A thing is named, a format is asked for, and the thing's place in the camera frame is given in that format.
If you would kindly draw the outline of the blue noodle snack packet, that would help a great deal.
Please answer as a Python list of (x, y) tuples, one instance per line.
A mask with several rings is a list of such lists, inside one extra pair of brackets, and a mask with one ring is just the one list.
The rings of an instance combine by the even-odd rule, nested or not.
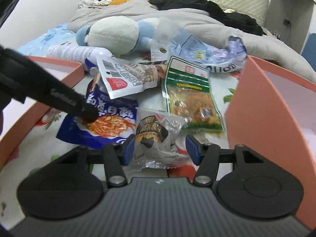
[(67, 115), (57, 139), (99, 149), (105, 144), (123, 143), (135, 132), (138, 102), (132, 99), (110, 99), (98, 73), (86, 91), (86, 102), (97, 108), (99, 116), (92, 123)]

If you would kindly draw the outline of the clear black-label snack packet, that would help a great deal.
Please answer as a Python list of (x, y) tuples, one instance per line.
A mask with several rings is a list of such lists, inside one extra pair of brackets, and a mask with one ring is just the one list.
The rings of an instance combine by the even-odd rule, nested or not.
[(169, 169), (187, 164), (189, 156), (179, 153), (176, 146), (185, 126), (181, 116), (138, 107), (134, 153), (127, 170)]

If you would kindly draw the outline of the white red-label snack packet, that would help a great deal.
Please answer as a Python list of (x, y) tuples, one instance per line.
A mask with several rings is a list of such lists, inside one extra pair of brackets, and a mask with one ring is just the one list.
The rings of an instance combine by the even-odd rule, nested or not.
[(110, 99), (141, 93), (161, 85), (166, 76), (166, 63), (133, 63), (114, 57), (99, 56), (96, 85)]

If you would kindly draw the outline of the green white snack packet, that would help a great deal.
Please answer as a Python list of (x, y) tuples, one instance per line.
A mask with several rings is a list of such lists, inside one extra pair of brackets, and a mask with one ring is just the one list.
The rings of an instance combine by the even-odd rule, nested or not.
[(188, 130), (224, 132), (207, 69), (171, 56), (162, 90), (168, 112), (182, 117)]

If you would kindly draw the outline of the pink box lid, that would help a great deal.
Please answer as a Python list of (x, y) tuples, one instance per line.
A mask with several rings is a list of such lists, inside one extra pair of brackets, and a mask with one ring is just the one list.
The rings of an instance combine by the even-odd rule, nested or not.
[(84, 76), (80, 63), (1, 52), (1, 166), (49, 108), (81, 114), (84, 98), (73, 87)]

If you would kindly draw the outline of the white spray bottle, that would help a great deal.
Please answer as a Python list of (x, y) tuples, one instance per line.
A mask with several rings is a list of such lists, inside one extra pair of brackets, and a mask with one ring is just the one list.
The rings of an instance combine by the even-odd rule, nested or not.
[(46, 54), (46, 58), (82, 63), (86, 71), (97, 67), (97, 58), (100, 56), (113, 57), (113, 54), (105, 48), (77, 46), (73, 44), (52, 45), (48, 48)]

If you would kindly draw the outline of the pink cardboard box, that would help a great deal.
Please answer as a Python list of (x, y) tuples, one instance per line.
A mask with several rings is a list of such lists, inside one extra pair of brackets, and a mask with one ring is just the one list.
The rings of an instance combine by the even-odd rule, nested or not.
[(308, 80), (277, 65), (248, 57), (226, 113), (236, 167), (218, 188), (234, 212), (256, 219), (292, 214), (315, 228), (315, 162), (297, 120), (268, 78), (315, 90)]

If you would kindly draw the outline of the white blue plush toy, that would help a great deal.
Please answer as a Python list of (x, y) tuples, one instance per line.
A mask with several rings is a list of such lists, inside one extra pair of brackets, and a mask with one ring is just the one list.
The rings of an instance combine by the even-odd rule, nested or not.
[(75, 40), (79, 46), (105, 48), (119, 56), (136, 51), (149, 52), (159, 23), (159, 18), (135, 21), (125, 16), (112, 16), (81, 27)]

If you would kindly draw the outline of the folded clothes stack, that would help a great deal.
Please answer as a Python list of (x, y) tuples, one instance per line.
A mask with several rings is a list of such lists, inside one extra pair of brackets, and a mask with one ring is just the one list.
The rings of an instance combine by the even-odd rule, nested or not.
[(113, 0), (81, 0), (78, 9), (81, 8), (102, 8), (108, 6)]

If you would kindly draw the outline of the grey duvet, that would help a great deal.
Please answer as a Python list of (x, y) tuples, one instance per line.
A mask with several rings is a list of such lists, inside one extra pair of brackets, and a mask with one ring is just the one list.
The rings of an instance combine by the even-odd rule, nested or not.
[(218, 48), (224, 47), (228, 36), (238, 34), (249, 55), (264, 60), (273, 60), (281, 67), (315, 83), (315, 71), (311, 65), (283, 42), (273, 37), (248, 34), (225, 26), (202, 10), (187, 8), (159, 11), (146, 0), (131, 0), (119, 5), (108, 5), (101, 9), (77, 9), (68, 23), (68, 30), (77, 32), (85, 25), (92, 25), (98, 20), (110, 16), (126, 16), (133, 20), (165, 17), (186, 29), (199, 40)]

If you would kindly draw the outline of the black clothes pile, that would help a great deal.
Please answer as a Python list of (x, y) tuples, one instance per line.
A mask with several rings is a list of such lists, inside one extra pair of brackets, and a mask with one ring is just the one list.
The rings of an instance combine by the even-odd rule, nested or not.
[(203, 10), (209, 16), (225, 26), (240, 29), (243, 32), (258, 36), (265, 35), (261, 26), (254, 18), (246, 14), (237, 12), (226, 13), (216, 3), (208, 0), (150, 0), (149, 3), (157, 7), (158, 10), (170, 9), (198, 9)]

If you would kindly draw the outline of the blue padded board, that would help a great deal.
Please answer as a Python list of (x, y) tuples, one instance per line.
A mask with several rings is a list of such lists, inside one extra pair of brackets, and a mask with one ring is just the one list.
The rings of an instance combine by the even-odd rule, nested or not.
[(316, 34), (311, 33), (305, 44), (302, 52), (302, 56), (312, 66), (313, 70), (316, 71)]

